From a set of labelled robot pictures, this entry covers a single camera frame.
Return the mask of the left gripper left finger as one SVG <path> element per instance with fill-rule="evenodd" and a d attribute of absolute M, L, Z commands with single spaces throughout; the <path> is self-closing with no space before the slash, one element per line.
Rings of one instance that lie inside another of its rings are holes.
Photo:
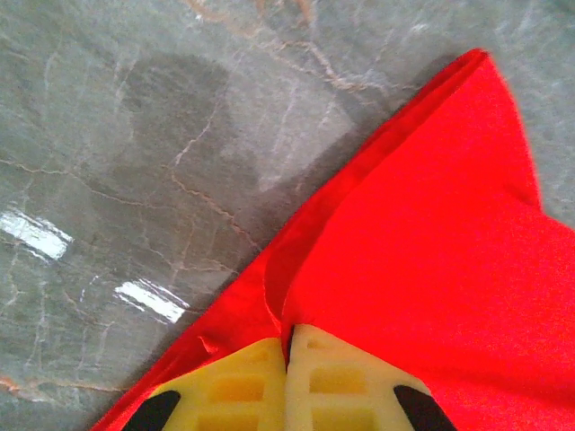
<path fill-rule="evenodd" d="M 125 430 L 282 430 L 286 366 L 277 338 L 159 385 Z"/>

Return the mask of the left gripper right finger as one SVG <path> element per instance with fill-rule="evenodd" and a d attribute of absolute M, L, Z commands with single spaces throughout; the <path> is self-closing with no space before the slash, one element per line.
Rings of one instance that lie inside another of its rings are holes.
<path fill-rule="evenodd" d="M 454 430 L 418 378 L 312 325 L 294 327 L 286 430 Z"/>

